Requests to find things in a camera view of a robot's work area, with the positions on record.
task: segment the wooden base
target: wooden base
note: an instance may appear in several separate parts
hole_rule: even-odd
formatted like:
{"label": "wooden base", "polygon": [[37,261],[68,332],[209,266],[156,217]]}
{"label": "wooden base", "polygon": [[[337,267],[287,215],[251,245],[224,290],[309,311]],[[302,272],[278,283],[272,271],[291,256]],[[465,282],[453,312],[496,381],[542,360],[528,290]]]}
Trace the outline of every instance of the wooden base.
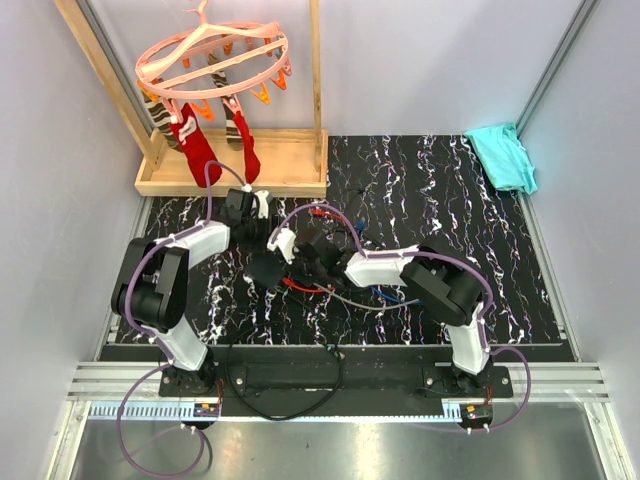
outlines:
{"label": "wooden base", "polygon": [[[227,144],[224,129],[203,129],[211,148],[222,163],[244,177],[244,152]],[[329,136],[322,131],[322,144],[316,151],[315,135],[309,130],[254,129],[255,152],[262,167],[253,183],[254,190],[269,190],[275,197],[324,198],[327,195]],[[190,197],[204,196],[206,188],[196,185],[182,153],[170,149],[155,130],[151,142],[160,147],[160,167],[154,171],[145,157],[136,177],[141,195]],[[213,185],[213,195],[226,196],[229,188],[239,188],[238,181],[226,170]]]}

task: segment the wooden post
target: wooden post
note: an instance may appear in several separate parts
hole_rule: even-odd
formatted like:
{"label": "wooden post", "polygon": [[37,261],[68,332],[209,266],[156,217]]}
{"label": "wooden post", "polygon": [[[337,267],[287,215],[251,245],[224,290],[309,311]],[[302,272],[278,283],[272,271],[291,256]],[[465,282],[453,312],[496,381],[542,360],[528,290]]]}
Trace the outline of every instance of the wooden post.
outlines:
{"label": "wooden post", "polygon": [[316,157],[322,162],[322,84],[320,78],[320,12],[319,0],[309,0],[311,9],[311,61],[313,66],[313,128]]}
{"label": "wooden post", "polygon": [[84,50],[85,55],[91,62],[93,69],[100,77],[102,84],[109,92],[109,96],[116,105],[122,119],[129,128],[131,135],[142,150],[142,153],[149,161],[152,170],[158,170],[160,166],[160,149],[154,145],[149,138],[149,134],[144,128],[140,117],[138,117],[131,100],[127,96],[116,72],[109,63],[100,42],[96,38],[89,22],[85,18],[76,0],[56,0],[56,6],[64,17],[67,25],[76,37],[76,40]]}

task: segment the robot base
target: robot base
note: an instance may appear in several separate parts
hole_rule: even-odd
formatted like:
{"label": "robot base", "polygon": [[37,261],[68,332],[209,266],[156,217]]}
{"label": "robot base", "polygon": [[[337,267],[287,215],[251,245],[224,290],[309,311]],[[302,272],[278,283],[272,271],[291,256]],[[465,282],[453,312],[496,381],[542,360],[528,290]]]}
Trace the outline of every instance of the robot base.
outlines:
{"label": "robot base", "polygon": [[473,385],[470,376],[456,372],[451,365],[431,365],[422,369],[424,386],[421,389],[427,398],[487,398],[491,387],[492,398],[512,398],[513,387],[507,367],[493,366],[481,385]]}

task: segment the table surface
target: table surface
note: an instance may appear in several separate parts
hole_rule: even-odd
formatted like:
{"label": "table surface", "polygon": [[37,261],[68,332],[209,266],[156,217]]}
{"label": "table surface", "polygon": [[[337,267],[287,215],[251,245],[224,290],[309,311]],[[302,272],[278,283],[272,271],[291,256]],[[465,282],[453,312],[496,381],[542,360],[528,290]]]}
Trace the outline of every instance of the table surface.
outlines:
{"label": "table surface", "polygon": [[[552,344],[560,335],[532,239],[517,196],[496,192],[470,143],[460,136],[331,137],[327,201],[385,248],[439,237],[476,264],[491,284],[496,304],[487,315],[493,343]],[[279,199],[281,214],[309,203]],[[206,199],[154,199],[147,234],[162,237],[203,218]],[[331,229],[336,222],[300,215],[293,227]],[[186,317],[201,339],[225,344],[300,344],[314,341],[269,322],[306,326],[317,339],[341,344],[446,342],[436,318],[420,306],[384,313],[345,305],[327,295],[264,291],[243,274],[249,256],[232,248],[192,269]],[[400,289],[385,292],[405,298]],[[374,306],[389,304],[372,291],[349,294]],[[303,300],[308,308],[297,301]],[[266,326],[254,324],[266,323]],[[140,340],[121,322],[116,343]]]}
{"label": "table surface", "polygon": [[[497,421],[515,406],[496,405]],[[167,422],[125,422],[130,450],[146,445],[135,459],[157,472],[186,468],[198,441],[183,431],[149,443]],[[531,405],[499,432],[434,433],[411,424],[225,423],[205,433],[209,456],[187,478],[202,479],[519,479],[604,480],[584,412],[578,405]],[[87,423],[72,478],[146,479],[126,462],[115,422]]]}

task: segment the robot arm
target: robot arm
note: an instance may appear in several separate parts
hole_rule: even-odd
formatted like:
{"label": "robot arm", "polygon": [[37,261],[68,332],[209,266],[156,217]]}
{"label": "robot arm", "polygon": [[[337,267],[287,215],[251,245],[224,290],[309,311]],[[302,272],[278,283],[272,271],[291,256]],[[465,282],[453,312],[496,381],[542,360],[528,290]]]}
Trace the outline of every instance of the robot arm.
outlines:
{"label": "robot arm", "polygon": [[400,250],[365,250],[363,254],[340,250],[324,232],[314,228],[300,236],[284,228],[268,247],[280,250],[285,259],[283,274],[286,272],[305,285],[331,283],[347,289],[352,285],[406,287],[410,298],[420,299],[424,308],[447,326],[454,366],[471,383],[483,383],[491,365],[478,329],[482,285],[474,275],[456,265],[414,256],[418,251],[431,252],[469,265],[448,244],[435,240]]}
{"label": "robot arm", "polygon": [[358,287],[407,287],[411,296],[420,299],[430,314],[446,324],[453,348],[453,364],[469,375],[479,375],[489,360],[489,352],[483,348],[478,333],[477,316],[483,306],[482,286],[473,275],[456,266],[424,257],[404,256],[418,250],[460,257],[448,246],[433,244],[384,252],[397,254],[395,258],[393,255],[376,258],[355,253],[347,263],[345,275]]}
{"label": "robot arm", "polygon": [[[184,316],[189,270],[234,244],[264,248],[277,223],[271,196],[230,190],[220,208],[220,222],[210,221],[186,237],[159,250],[147,263],[136,282],[131,313],[136,322],[150,330],[173,357],[173,367],[205,387],[215,381],[212,354],[194,333]],[[124,316],[126,292],[142,258],[161,241],[136,238],[125,253],[111,298],[114,313]]]}

